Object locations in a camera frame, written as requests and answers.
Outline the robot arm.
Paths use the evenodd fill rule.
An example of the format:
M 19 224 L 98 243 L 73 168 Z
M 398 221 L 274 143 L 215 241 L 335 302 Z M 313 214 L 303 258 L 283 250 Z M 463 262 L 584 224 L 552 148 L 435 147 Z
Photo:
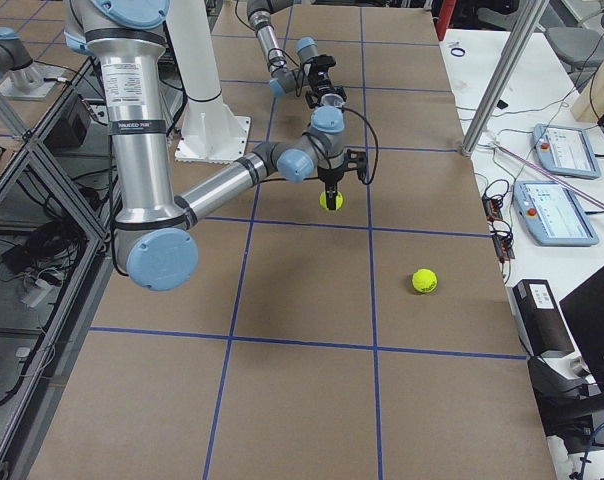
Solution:
M 137 285 L 174 289 L 195 272 L 190 229 L 272 174 L 301 183 L 318 174 L 333 196 L 346 165 L 343 91 L 334 61 L 315 41 L 298 42 L 290 69 L 271 17 L 283 1 L 246 7 L 275 96 L 308 86 L 312 111 L 301 136 L 247 148 L 251 121 L 223 99 L 201 1 L 69 1 L 68 46 L 95 58 L 106 97 L 122 207 L 113 259 Z
M 313 109 L 320 106 L 342 108 L 347 100 L 342 86 L 334 85 L 329 70 L 336 66 L 333 56 L 321 54 L 315 40 L 303 37 L 296 44 L 298 62 L 296 68 L 289 63 L 294 60 L 280 47 L 271 17 L 273 14 L 292 7 L 295 1 L 248 1 L 246 16 L 255 33 L 267 68 L 271 75 L 269 88 L 275 98 L 288 93 L 302 93 L 307 86 L 305 100 Z

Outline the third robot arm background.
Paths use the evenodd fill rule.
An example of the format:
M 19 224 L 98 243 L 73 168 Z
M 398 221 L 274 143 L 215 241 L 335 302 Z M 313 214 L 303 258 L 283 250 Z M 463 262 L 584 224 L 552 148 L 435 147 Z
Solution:
M 0 27 L 0 93 L 14 100 L 43 100 L 53 87 L 65 83 L 63 67 L 39 65 L 17 32 Z

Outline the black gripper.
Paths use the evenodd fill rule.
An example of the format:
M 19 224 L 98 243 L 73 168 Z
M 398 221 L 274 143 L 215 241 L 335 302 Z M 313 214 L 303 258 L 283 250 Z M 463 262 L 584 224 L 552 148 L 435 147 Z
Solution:
M 334 197 L 335 210 L 340 210 L 342 208 L 342 193 L 338 191 L 338 184 L 344 177 L 344 168 L 338 167 L 333 169 L 325 169 L 318 166 L 317 174 L 319 180 L 324 184 L 324 191 L 322 193 L 322 206 L 326 210 L 332 210 L 332 192 L 336 192 Z
M 325 70 L 310 70 L 307 75 L 309 91 L 305 92 L 305 100 L 310 109 L 315 109 L 320 105 L 320 100 L 324 95 L 336 94 L 338 100 L 335 101 L 337 107 L 343 107 L 346 104 L 347 94 L 342 86 L 334 87 L 330 75 Z

